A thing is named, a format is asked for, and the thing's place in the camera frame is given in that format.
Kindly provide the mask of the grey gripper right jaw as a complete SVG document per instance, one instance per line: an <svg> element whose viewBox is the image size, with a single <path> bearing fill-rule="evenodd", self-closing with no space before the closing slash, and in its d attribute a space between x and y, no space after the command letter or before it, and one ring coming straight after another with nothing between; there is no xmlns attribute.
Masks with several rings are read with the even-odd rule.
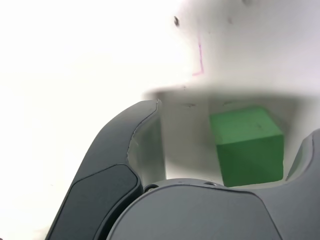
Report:
<svg viewBox="0 0 320 240"><path fill-rule="evenodd" d="M317 240L320 237L320 132L300 147L300 168L264 188L170 182L135 200L110 240Z"/></svg>

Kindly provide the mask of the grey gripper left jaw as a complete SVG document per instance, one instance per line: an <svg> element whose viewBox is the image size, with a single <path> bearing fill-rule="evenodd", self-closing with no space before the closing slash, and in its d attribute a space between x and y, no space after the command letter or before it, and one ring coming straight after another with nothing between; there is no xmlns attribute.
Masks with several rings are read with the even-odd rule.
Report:
<svg viewBox="0 0 320 240"><path fill-rule="evenodd" d="M160 100L140 101L97 134L48 231L49 240L104 240L121 213L166 179Z"/></svg>

